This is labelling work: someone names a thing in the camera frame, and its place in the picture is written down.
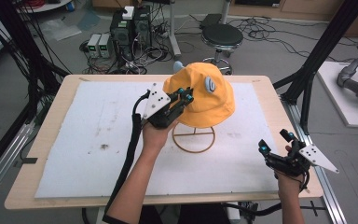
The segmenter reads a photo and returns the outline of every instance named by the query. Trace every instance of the hat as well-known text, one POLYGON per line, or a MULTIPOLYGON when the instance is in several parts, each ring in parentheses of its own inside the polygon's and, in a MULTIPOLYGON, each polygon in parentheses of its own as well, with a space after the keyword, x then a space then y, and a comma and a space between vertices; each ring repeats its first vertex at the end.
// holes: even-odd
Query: hat
POLYGON ((194 128, 209 128, 234 113, 235 101, 231 85, 211 63, 191 63, 167 78, 163 90, 193 89, 194 101, 179 117, 179 122, 194 128))

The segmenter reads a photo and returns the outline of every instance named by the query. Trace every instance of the chair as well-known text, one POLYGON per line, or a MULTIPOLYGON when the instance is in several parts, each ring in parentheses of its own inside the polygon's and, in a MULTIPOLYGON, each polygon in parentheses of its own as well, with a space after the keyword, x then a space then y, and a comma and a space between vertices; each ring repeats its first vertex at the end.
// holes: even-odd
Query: chair
POLYGON ((242 32, 229 24, 214 24, 206 26, 202 30, 201 39, 205 44, 216 49, 214 58, 204 59, 203 62, 213 63, 220 69, 220 71, 222 71, 222 73, 227 70, 225 74, 232 75, 233 69, 231 64, 229 64, 228 61, 221 59, 220 54, 223 50, 236 49, 242 43, 242 32))

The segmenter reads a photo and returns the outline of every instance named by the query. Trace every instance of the gray floor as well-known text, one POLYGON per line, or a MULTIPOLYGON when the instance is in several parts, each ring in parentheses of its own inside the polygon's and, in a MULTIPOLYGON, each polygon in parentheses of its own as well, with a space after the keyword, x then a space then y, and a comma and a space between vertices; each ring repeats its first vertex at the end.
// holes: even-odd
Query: gray floor
MULTIPOLYGON (((90 13, 86 8, 69 13, 63 9, 57 9, 49 13, 41 13, 38 18, 41 22, 62 19, 65 24, 78 24, 81 19, 90 13)), ((190 17, 177 19, 179 27, 190 17)), ((74 73, 81 74, 87 68, 87 60, 79 51, 79 45, 90 38, 92 33, 104 33, 108 31, 110 20, 99 20, 96 26, 89 30, 82 30, 82 34, 75 35, 62 41, 49 40, 50 46, 59 55, 62 62, 74 73)), ((271 21, 269 25, 277 30, 290 31, 296 34, 318 38, 326 28, 326 24, 302 27, 292 24, 271 21)), ((198 24, 189 21, 178 32, 199 32, 197 29, 185 29, 196 27, 198 24)), ((271 34, 284 40, 297 50, 311 51, 316 41, 300 36, 285 33, 271 34)), ((182 51, 181 61, 184 64, 199 62, 204 58, 212 57, 214 52, 206 47, 199 35, 178 35, 179 46, 182 51)), ((35 39, 40 46, 40 39, 35 39)), ((342 43, 351 43, 342 39, 342 43)), ((358 57, 356 47, 338 45, 331 54, 337 60, 358 57)), ((289 53, 282 44, 266 41, 251 42, 245 40, 242 45, 231 55, 229 61, 235 69, 235 75, 265 75, 272 82, 278 81, 297 71, 306 58, 289 53)), ((147 66, 148 74, 171 74, 173 60, 164 63, 153 63, 147 66)), ((0 52, 0 139, 20 114, 27 102, 27 82, 21 75, 16 64, 3 50, 0 52)), ((335 191, 338 202, 343 210, 348 223, 358 223, 358 129, 347 128, 338 112, 332 105, 320 80, 314 80, 310 120, 310 136, 324 154, 341 170, 339 175, 326 172, 335 191)), ((4 207, 4 201, 8 191, 16 178, 20 168, 13 166, 0 184, 0 223, 82 223, 79 208, 74 209, 49 209, 32 211, 8 211, 4 207)), ((276 202, 259 202, 260 208, 267 208, 276 202)), ((310 205, 310 201, 302 201, 302 205, 310 205)), ((314 200, 316 206, 324 206, 322 200, 314 200)), ((170 206, 163 214, 166 223, 174 223, 177 214, 175 206, 170 206)), ((304 210, 307 223, 329 223, 328 214, 318 211, 318 216, 313 211, 304 210)), ((97 208, 90 208, 88 215, 90 220, 95 220, 97 208)), ((255 223, 279 223, 280 212, 267 217, 257 217, 255 223)))

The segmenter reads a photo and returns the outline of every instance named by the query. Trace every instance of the hand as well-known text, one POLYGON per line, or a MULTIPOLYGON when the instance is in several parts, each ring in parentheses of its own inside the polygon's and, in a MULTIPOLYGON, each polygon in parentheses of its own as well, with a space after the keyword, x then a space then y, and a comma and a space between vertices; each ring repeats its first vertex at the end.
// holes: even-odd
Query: hand
POLYGON ((156 129, 151 123, 146 123, 143 129, 144 148, 142 154, 152 159, 156 158, 167 142, 168 132, 178 123, 175 120, 166 129, 156 129))
MULTIPOLYGON (((286 146, 286 150, 292 150, 291 147, 286 146)), ((278 177, 278 195, 281 200, 290 200, 298 198, 298 193, 300 192, 300 185, 304 181, 304 176, 287 176, 278 171, 275 171, 275 174, 278 177)))

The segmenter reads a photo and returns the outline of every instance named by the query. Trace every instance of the black sleeve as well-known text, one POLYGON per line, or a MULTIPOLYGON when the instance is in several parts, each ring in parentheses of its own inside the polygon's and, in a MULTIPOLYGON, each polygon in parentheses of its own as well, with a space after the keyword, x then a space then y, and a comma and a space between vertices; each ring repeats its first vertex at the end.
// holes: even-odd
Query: black sleeve
POLYGON ((128 224, 127 222, 120 221, 108 215, 103 215, 103 221, 109 224, 128 224))

